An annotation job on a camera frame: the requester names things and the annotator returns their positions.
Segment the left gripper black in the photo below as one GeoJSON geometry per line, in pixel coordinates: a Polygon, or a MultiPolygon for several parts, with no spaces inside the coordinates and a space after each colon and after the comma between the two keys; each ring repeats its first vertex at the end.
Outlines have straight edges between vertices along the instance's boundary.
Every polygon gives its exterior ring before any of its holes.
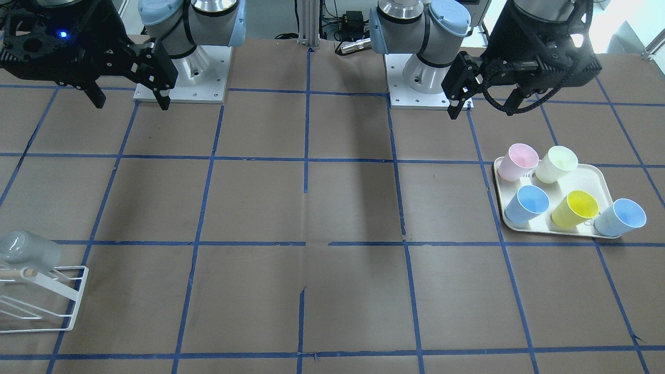
{"type": "Polygon", "coordinates": [[[602,70],[589,40],[592,1],[508,1],[481,57],[459,52],[449,66],[442,89],[456,120],[464,103],[479,94],[481,71],[507,68],[492,78],[494,85],[518,85],[507,99],[507,113],[517,113],[526,89],[582,87],[602,70]]]}

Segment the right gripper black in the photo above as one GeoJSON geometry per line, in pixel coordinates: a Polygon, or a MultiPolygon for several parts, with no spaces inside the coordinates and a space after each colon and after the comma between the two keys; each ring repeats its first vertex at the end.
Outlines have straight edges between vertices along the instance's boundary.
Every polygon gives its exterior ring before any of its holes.
{"type": "Polygon", "coordinates": [[[11,1],[2,31],[2,68],[17,78],[83,89],[102,109],[97,79],[124,75],[169,109],[178,71],[163,42],[134,44],[111,1],[11,1]]]}

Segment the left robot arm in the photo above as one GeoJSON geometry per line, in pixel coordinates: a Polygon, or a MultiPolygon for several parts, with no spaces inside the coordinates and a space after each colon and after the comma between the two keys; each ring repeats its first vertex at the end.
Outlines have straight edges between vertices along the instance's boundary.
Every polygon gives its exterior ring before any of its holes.
{"type": "Polygon", "coordinates": [[[592,1],[508,1],[479,57],[460,50],[472,17],[457,1],[379,1],[369,32],[374,52],[410,55],[409,85],[443,92],[451,119],[477,94],[512,116],[599,75],[589,37],[593,8],[592,1]]]}

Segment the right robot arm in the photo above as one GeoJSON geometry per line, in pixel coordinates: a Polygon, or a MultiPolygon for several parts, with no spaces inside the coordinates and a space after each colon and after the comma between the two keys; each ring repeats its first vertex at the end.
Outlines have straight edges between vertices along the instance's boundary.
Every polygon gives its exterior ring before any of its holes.
{"type": "Polygon", "coordinates": [[[148,40],[136,43],[111,1],[7,1],[2,68],[84,92],[101,109],[102,76],[136,83],[135,99],[166,110],[222,103],[231,49],[246,35],[243,1],[140,1],[148,40]]]}

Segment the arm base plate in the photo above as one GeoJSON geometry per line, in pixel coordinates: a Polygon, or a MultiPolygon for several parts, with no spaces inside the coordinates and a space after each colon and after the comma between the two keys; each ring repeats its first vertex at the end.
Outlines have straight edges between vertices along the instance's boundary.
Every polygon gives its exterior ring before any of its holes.
{"type": "Polygon", "coordinates": [[[227,91],[232,47],[197,46],[188,56],[172,59],[178,71],[171,103],[223,104],[227,91]]]}
{"type": "Polygon", "coordinates": [[[384,55],[390,100],[399,109],[446,110],[451,101],[442,89],[450,67],[432,67],[414,54],[384,55]]]}

